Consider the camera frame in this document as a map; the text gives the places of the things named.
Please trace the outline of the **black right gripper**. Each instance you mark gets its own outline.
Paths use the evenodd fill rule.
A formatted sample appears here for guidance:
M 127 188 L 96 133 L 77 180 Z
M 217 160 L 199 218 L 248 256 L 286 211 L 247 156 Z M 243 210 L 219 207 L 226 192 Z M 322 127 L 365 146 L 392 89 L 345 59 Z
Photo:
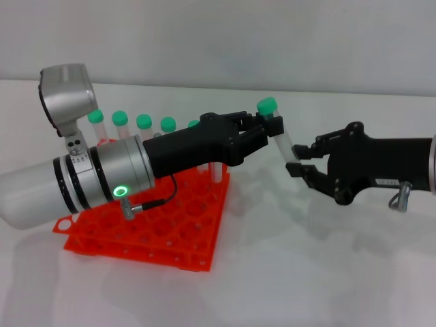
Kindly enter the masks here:
M 384 181 L 410 182 L 413 190 L 430 191 L 430 138 L 372 138 L 363 124 L 350 123 L 332 143 L 318 136 L 311 146 L 296 144 L 299 160 L 323 158 L 329 154 L 328 175 L 314 165 L 287 163 L 290 176 L 302 178 L 307 186 L 323 194 L 333 194 L 338 204 L 350 204 L 359 192 L 371 187 L 396 188 Z

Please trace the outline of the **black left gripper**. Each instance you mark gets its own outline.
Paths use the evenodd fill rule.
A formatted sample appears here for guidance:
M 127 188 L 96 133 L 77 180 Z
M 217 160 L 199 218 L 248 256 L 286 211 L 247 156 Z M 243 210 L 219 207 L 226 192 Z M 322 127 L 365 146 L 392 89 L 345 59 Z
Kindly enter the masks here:
M 283 118 L 264 118 L 242 111 L 234 122 L 218 114 L 205 114 L 193 127 L 146 140 L 142 143 L 156 178 L 162 178 L 213 162 L 238 164 L 235 144 L 242 158 L 268 145 L 268 139 L 284 132 Z

